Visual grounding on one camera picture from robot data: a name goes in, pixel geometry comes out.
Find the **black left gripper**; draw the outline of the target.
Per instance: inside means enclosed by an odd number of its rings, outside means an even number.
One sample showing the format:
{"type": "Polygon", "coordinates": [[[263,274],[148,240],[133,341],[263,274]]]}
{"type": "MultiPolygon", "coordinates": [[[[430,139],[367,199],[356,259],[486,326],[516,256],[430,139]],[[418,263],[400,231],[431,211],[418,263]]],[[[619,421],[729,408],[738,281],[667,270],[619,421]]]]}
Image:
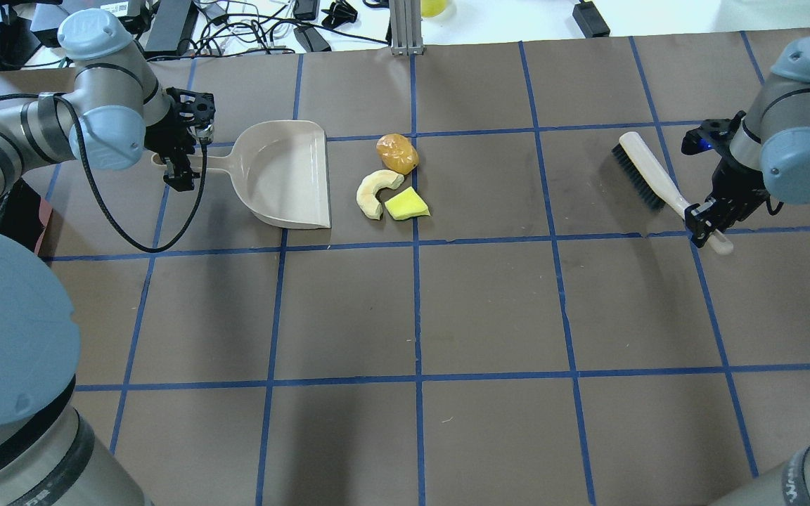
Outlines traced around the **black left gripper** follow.
{"type": "Polygon", "coordinates": [[[196,172],[189,156],[196,143],[205,148],[213,142],[215,96],[167,87],[145,105],[160,106],[155,121],[146,127],[145,147],[164,162],[164,183],[177,192],[193,191],[196,172]]]}

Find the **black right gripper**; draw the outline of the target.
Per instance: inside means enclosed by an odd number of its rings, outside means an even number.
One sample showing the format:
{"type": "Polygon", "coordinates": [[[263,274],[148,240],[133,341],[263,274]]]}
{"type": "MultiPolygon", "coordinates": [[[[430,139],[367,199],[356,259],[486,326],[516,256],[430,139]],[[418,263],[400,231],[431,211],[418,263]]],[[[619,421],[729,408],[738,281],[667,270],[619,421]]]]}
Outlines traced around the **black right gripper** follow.
{"type": "Polygon", "coordinates": [[[690,204],[683,211],[683,222],[692,231],[692,243],[698,248],[733,249],[724,231],[751,215],[762,204],[771,204],[761,172],[740,162],[731,150],[739,131],[748,134],[739,111],[732,119],[704,119],[697,128],[686,131],[682,153],[695,156],[714,151],[720,161],[714,170],[712,191],[701,204],[690,204]]]}

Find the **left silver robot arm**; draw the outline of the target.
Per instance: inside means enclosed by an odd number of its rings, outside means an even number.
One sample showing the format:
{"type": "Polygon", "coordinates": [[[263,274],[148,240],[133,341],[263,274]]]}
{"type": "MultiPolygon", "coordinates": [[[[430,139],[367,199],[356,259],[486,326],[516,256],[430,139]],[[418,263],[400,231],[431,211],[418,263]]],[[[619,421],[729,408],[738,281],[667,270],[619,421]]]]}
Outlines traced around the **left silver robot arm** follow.
{"type": "MultiPolygon", "coordinates": [[[[165,89],[119,18],[99,8],[70,14],[58,39],[76,64],[70,93],[13,93],[0,100],[0,199],[26,173],[78,160],[103,215],[93,169],[134,166],[145,150],[166,163],[176,191],[205,189],[194,144],[210,142],[211,95],[165,89]]],[[[0,233],[0,505],[149,505],[72,404],[80,331],[70,296],[33,247],[0,233]]]]}

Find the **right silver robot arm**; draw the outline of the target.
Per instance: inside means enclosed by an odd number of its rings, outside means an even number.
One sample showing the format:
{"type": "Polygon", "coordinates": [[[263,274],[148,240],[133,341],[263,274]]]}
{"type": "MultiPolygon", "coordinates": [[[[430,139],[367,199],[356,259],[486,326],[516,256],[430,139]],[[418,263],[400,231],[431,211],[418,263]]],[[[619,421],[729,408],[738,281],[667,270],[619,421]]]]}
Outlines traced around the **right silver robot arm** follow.
{"type": "MultiPolygon", "coordinates": [[[[765,202],[810,205],[810,37],[795,39],[771,66],[748,111],[691,129],[681,149],[715,150],[712,191],[682,214],[695,246],[716,239],[765,202]]],[[[810,505],[810,444],[719,505],[810,505]]]]}

